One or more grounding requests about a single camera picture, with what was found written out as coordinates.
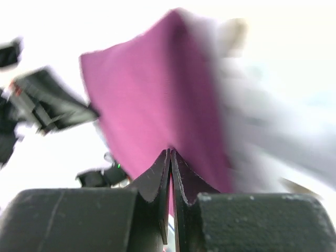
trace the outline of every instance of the maroon cloth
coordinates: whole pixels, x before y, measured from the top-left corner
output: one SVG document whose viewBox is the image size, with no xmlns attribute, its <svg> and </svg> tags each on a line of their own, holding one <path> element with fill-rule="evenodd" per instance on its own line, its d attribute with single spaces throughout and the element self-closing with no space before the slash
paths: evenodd
<svg viewBox="0 0 336 252">
<path fill-rule="evenodd" d="M 215 85 L 177 10 L 145 34 L 80 60 L 111 153 L 132 178 L 175 148 L 211 186 L 230 191 Z"/>
</svg>

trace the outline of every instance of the purple cloth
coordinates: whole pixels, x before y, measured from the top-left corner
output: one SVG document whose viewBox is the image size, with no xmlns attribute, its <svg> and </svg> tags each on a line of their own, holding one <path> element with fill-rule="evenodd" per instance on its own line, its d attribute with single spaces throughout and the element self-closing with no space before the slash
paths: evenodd
<svg viewBox="0 0 336 252">
<path fill-rule="evenodd" d="M 109 148 L 132 178 L 174 148 L 230 192 L 215 85 L 197 45 L 172 10 L 131 41 L 83 54 L 82 74 Z"/>
</svg>

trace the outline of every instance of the metal part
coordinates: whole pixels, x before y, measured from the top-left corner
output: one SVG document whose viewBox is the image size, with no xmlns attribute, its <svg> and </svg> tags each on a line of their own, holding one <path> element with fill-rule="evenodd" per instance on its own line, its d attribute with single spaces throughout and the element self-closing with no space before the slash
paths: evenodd
<svg viewBox="0 0 336 252">
<path fill-rule="evenodd" d="M 162 251 L 173 179 L 176 251 L 332 252 L 324 208 L 303 194 L 221 194 L 165 150 L 123 189 L 21 192 L 0 219 L 0 252 Z"/>
</svg>

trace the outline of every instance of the purple towel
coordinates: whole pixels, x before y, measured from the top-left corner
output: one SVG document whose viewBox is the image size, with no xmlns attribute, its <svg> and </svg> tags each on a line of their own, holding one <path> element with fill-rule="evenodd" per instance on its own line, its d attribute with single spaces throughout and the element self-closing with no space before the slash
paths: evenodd
<svg viewBox="0 0 336 252">
<path fill-rule="evenodd" d="M 132 178 L 174 148 L 230 192 L 215 85 L 197 45 L 172 10 L 131 41 L 82 55 L 82 74 L 109 148 Z"/>
</svg>

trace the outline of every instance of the folded cloth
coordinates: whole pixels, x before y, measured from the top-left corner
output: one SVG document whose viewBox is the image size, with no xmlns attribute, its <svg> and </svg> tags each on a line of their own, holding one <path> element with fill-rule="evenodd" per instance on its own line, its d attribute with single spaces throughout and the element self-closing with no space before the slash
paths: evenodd
<svg viewBox="0 0 336 252">
<path fill-rule="evenodd" d="M 109 148 L 133 179 L 174 148 L 230 192 L 214 78 L 198 46 L 172 10 L 131 41 L 83 54 L 82 75 Z"/>
</svg>

